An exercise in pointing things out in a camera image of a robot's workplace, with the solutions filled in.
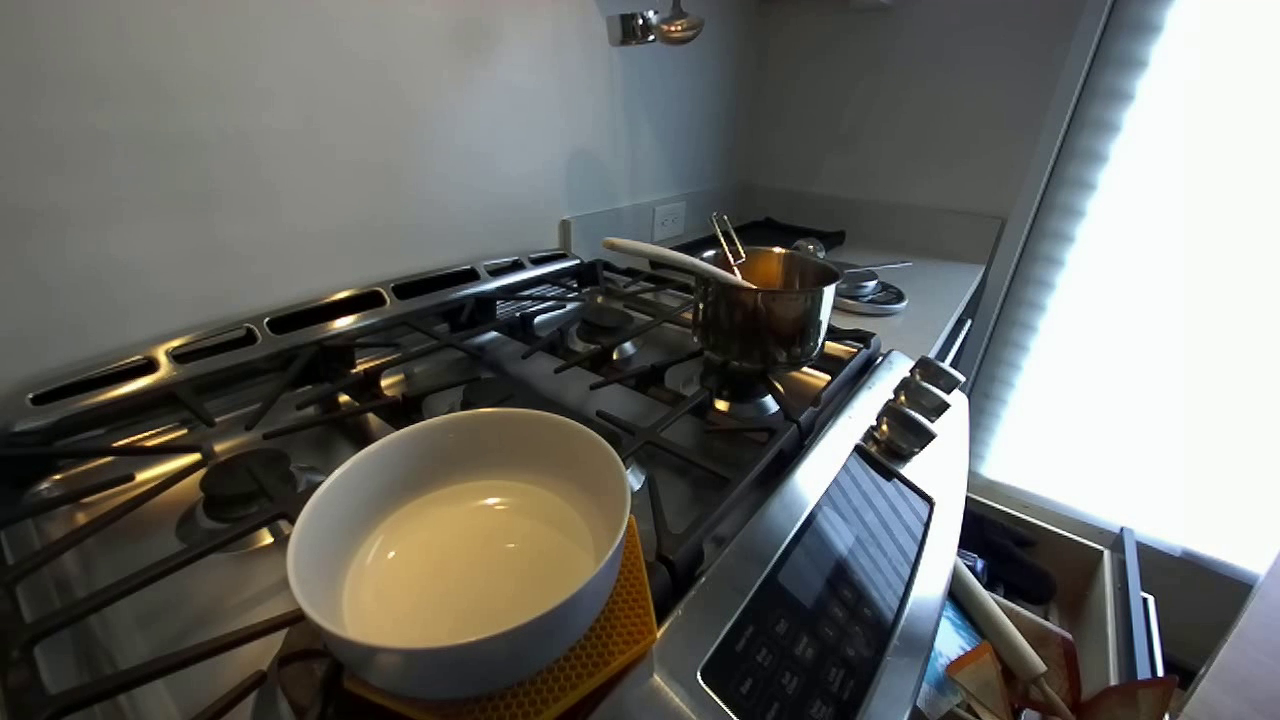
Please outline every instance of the gas stove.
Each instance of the gas stove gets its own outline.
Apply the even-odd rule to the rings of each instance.
[[[892,356],[832,328],[808,368],[740,388],[704,364],[692,316],[688,284],[524,252],[340,288],[4,396],[4,708],[348,708],[340,668],[300,640],[288,524],[352,452],[456,408],[552,408],[612,440],[656,620],[680,616]]]

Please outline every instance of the oven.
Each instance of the oven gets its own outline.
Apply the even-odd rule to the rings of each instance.
[[[912,708],[960,536],[956,372],[832,328],[808,368],[744,384],[704,360],[688,284],[516,252],[4,396],[8,716],[388,716],[296,612],[288,528],[364,444],[496,404],[564,412],[628,464],[656,636],[576,712]]]

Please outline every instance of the kitchen counter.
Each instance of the kitchen counter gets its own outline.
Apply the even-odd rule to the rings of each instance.
[[[904,256],[904,252],[872,252],[872,248],[836,248],[836,260],[852,264],[884,264],[908,260],[904,268],[884,268],[880,276],[908,292],[908,308],[896,316],[852,316],[836,308],[836,328],[868,328],[880,336],[884,348],[904,356],[936,356],[952,336],[964,304],[972,300],[976,284],[984,280],[984,264],[968,260],[932,260],[932,256]]]

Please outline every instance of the stainless steel stove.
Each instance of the stainless steel stove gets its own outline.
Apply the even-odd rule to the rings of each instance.
[[[664,656],[796,480],[812,512],[812,476],[864,448],[908,488],[912,456],[948,428],[880,412],[864,432],[912,372],[868,332],[832,332],[780,384],[728,388],[692,308],[644,268],[528,252],[344,288],[4,396],[0,716],[340,716],[356,700],[288,596],[288,524],[356,448],[480,404],[552,408],[620,448]],[[928,488],[920,504],[888,632],[896,616],[928,628],[916,576],[940,588],[920,556],[956,552],[952,512]],[[792,536],[764,536],[764,560]]]

